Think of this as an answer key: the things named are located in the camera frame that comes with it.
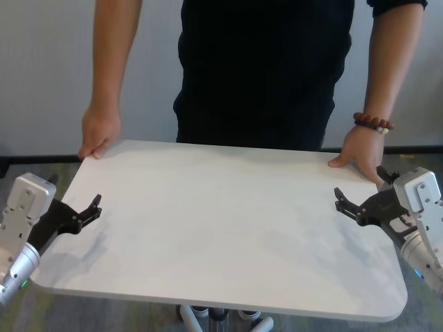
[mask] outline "wrist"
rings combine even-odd
[[[91,108],[105,113],[118,113],[118,97],[113,93],[93,92]]]
[[[372,118],[381,118],[389,120],[392,114],[392,107],[386,103],[368,102],[363,110],[364,114],[368,114]]]

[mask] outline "white wall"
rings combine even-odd
[[[93,2],[0,3],[0,156],[77,152],[91,88]],[[174,140],[180,8],[181,0],[144,1],[123,87],[124,138]],[[388,145],[443,144],[443,1],[432,1],[428,8]],[[354,45],[337,86],[327,147],[341,144],[352,114],[363,105],[371,25],[369,7],[357,0]]]

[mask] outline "man's arm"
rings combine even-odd
[[[120,134],[118,103],[142,0],[96,0],[91,104],[83,117],[80,158],[100,158]]]
[[[364,113],[388,120],[418,43],[423,5],[411,3],[374,18]]]
[[[412,60],[422,26],[420,0],[368,0],[374,6],[370,41],[368,86],[364,113],[388,120]],[[342,167],[351,160],[372,182],[383,183],[377,166],[383,157],[384,137],[375,130],[354,127],[346,135],[340,156],[329,166]]]

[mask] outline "person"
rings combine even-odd
[[[389,120],[427,2],[367,2],[374,17],[368,84],[364,108],[356,112]],[[101,158],[120,134],[120,90],[141,5],[96,0],[93,89],[80,158]],[[320,149],[351,45],[353,11],[354,0],[183,0],[177,142]],[[380,185],[383,146],[383,135],[356,125],[329,165],[354,160]]]

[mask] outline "fingers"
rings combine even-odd
[[[352,158],[347,153],[342,151],[340,156],[329,161],[328,165],[330,167],[343,167],[349,164],[351,159]]]
[[[80,151],[78,152],[78,156],[80,157],[80,160],[84,160],[86,157],[90,156],[91,154],[94,155],[94,158],[99,159],[98,156],[101,156],[104,154],[104,149],[106,148],[105,146],[105,140],[101,139],[91,139],[90,137],[86,137],[83,141],[83,145],[80,148]]]
[[[87,156],[90,156],[92,154],[92,151],[93,148],[90,145],[86,145],[85,143],[83,143],[78,152],[78,157],[80,158],[80,160],[84,160]]]
[[[377,174],[377,167],[372,166],[367,162],[359,162],[357,161],[357,165],[359,166],[361,172],[373,183],[380,188],[383,185],[383,180],[381,180],[380,176]]]
[[[95,159],[101,159],[103,157],[103,155],[105,154],[106,150],[109,147],[109,142],[108,141],[104,141],[101,146],[99,146],[98,148],[96,148],[93,151],[93,155]]]

